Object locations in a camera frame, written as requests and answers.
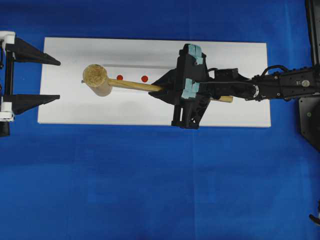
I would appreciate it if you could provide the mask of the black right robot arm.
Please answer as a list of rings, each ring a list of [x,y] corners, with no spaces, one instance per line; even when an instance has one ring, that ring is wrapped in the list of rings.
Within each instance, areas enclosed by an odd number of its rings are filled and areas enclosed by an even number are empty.
[[[198,45],[185,44],[176,68],[153,85],[162,89],[150,96],[174,106],[172,126],[198,129],[211,100],[231,96],[246,101],[309,97],[320,92],[320,65],[289,70],[283,65],[267,67],[262,74],[246,78],[238,69],[209,69]]]

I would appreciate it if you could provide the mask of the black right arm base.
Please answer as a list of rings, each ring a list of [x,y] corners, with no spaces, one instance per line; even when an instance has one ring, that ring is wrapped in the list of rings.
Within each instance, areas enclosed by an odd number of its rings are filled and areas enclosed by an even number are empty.
[[[311,71],[302,78],[304,90],[310,90],[312,83],[320,88],[320,2],[305,1],[308,34],[311,51]],[[308,93],[298,100],[300,133],[317,150],[320,150],[320,92]]]

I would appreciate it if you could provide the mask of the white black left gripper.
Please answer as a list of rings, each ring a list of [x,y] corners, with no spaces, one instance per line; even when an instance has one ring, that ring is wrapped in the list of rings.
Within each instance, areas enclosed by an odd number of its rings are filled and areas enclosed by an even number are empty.
[[[13,94],[14,60],[19,63],[38,63],[60,66],[61,62],[16,37],[13,31],[0,32],[0,68],[5,54],[4,95],[0,96],[0,136],[10,135],[10,122],[32,108],[60,99],[60,95]]]

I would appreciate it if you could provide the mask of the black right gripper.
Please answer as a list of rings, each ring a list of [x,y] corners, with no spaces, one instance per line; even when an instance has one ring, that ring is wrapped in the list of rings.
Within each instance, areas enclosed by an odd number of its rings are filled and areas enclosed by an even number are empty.
[[[209,73],[206,55],[200,46],[187,43],[179,51],[175,69],[169,70],[152,84],[162,88],[148,94],[174,106],[171,125],[182,129],[198,129],[209,103]]]

